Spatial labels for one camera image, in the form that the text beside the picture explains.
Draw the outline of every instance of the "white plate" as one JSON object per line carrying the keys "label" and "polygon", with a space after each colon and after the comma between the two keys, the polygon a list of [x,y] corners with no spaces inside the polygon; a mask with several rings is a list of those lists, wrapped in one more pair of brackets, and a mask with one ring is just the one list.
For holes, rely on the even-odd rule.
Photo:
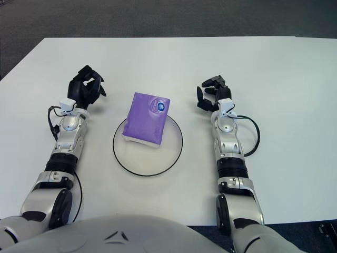
{"label": "white plate", "polygon": [[183,148],[183,136],[177,123],[166,117],[160,147],[126,141],[122,136],[126,120],[117,128],[113,138],[113,151],[119,164],[132,174],[151,177],[170,169],[178,160]]}

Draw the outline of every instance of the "dark floor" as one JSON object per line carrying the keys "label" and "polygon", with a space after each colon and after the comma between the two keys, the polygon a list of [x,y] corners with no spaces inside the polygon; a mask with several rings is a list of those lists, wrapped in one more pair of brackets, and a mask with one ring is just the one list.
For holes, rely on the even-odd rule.
{"label": "dark floor", "polygon": [[[337,38],[337,0],[12,0],[0,5],[0,75],[45,37]],[[307,252],[335,252],[317,222],[270,225]],[[193,227],[225,249],[215,227]]]}

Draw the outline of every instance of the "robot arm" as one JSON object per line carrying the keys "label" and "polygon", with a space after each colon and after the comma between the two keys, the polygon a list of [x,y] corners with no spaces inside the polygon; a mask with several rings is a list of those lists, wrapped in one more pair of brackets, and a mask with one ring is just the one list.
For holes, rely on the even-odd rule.
{"label": "robot arm", "polygon": [[[84,85],[84,81],[90,79],[93,80]],[[103,79],[89,66],[85,66],[70,82],[68,98],[60,102],[60,107],[48,109],[55,147],[45,171],[40,173],[24,201],[20,216],[0,220],[1,249],[68,223],[73,200],[70,190],[89,117],[86,109],[100,94],[106,96],[101,82]],[[55,108],[61,109],[63,115],[59,125],[52,126],[49,115]]]}
{"label": "robot arm", "polygon": [[[215,95],[215,103],[203,98],[197,87],[197,106],[212,111],[211,123],[220,195],[216,199],[217,226],[221,233],[231,235],[235,252],[302,252],[271,228],[264,226],[263,213],[249,179],[245,157],[254,153],[260,142],[256,123],[236,115],[231,91],[219,75],[202,84],[205,92]],[[251,120],[258,132],[254,149],[244,154],[236,136],[238,119]]]}

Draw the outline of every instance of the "black rim of plate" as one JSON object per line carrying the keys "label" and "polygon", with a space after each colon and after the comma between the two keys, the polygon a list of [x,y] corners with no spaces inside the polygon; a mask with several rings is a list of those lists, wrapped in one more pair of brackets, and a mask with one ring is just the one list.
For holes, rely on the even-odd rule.
{"label": "black rim of plate", "polygon": [[136,173],[136,172],[133,172],[133,171],[129,170],[129,169],[126,168],[124,165],[122,165],[122,163],[119,161],[119,159],[118,159],[118,157],[117,157],[117,155],[116,155],[116,152],[115,152],[115,137],[116,137],[116,134],[117,134],[118,129],[121,127],[121,125],[124,123],[124,121],[126,121],[126,119],[125,119],[125,120],[122,121],[122,123],[121,123],[121,124],[118,126],[118,128],[116,129],[115,134],[114,134],[114,139],[113,139],[113,141],[112,141],[112,150],[114,151],[114,155],[115,155],[115,157],[116,157],[117,162],[120,164],[120,166],[122,166],[123,169],[125,169],[125,170],[128,171],[128,172],[130,172],[131,174],[134,174],[134,175],[137,175],[137,176],[140,176],[140,177],[153,177],[153,176],[158,176],[158,175],[160,175],[160,174],[163,174],[164,172],[168,171],[170,168],[172,168],[172,167],[176,164],[176,162],[178,161],[178,159],[179,159],[179,157],[180,157],[180,155],[181,155],[181,151],[183,150],[183,143],[184,143],[183,133],[181,132],[181,129],[180,129],[178,123],[177,123],[172,117],[170,117],[170,116],[168,116],[168,115],[167,115],[167,117],[169,117],[171,120],[173,120],[173,122],[174,122],[174,123],[176,124],[176,126],[178,127],[178,129],[179,129],[179,131],[180,131],[180,135],[181,135],[181,148],[180,148],[180,152],[179,152],[179,155],[178,155],[177,159],[173,162],[173,164],[172,164],[171,166],[169,166],[167,169],[165,169],[165,170],[163,170],[163,171],[161,171],[161,172],[159,172],[159,173],[156,173],[156,174],[138,174],[138,173]]}

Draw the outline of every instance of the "purple package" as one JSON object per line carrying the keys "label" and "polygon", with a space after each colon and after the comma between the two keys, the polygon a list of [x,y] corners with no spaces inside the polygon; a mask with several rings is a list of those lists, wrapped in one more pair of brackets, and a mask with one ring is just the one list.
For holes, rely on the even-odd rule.
{"label": "purple package", "polygon": [[123,131],[124,138],[159,147],[169,106],[170,99],[135,92]]}

